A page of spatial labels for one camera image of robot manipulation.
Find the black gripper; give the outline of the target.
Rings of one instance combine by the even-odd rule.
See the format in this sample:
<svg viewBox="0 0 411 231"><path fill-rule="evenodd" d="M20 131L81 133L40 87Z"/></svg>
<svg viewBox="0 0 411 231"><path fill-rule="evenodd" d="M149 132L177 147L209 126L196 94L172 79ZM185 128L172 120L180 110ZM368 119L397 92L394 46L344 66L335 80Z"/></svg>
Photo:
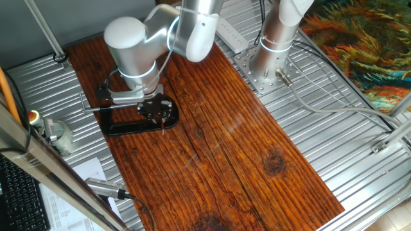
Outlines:
<svg viewBox="0 0 411 231"><path fill-rule="evenodd" d="M165 95L156 95L152 99L146 99L143 104L138 104L137 112L151 123L157 124L156 115L161 113L161 121L173 119L173 102L164 101Z"/></svg>

